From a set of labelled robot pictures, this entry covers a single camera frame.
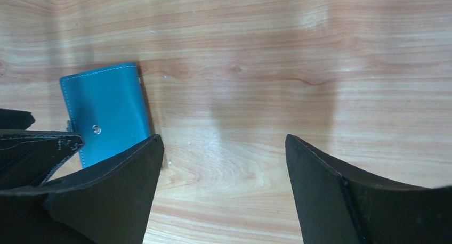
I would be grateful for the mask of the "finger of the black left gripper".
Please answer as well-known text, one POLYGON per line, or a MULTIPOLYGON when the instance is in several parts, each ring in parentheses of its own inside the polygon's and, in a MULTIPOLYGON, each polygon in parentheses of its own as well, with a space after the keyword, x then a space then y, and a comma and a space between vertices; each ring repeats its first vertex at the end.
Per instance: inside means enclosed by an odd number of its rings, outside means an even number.
POLYGON ((1 130, 1 190, 39 186, 84 146, 74 132, 1 130))

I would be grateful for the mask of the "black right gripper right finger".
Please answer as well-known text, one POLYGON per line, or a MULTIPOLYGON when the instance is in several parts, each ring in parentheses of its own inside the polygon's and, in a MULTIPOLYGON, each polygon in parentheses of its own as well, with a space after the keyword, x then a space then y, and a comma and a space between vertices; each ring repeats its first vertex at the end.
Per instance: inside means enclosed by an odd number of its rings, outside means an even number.
POLYGON ((451 243, 451 187, 397 182, 289 134, 286 163, 305 243, 451 243))

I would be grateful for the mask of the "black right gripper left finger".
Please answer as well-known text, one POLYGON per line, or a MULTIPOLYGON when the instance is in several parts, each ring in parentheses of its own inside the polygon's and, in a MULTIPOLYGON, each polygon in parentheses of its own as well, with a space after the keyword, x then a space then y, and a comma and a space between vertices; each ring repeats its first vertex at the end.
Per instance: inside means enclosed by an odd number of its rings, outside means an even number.
POLYGON ((142 243, 162 168, 153 135, 67 176, 1 191, 1 243, 142 243))

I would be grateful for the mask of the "blue leather card holder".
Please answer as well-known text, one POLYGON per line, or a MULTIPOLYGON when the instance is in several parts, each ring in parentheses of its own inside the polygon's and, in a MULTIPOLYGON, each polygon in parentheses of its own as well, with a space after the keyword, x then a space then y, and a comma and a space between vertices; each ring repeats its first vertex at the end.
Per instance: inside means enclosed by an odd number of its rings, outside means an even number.
POLYGON ((136 63, 122 63, 60 78, 69 126, 79 133, 83 168, 151 136, 136 63))

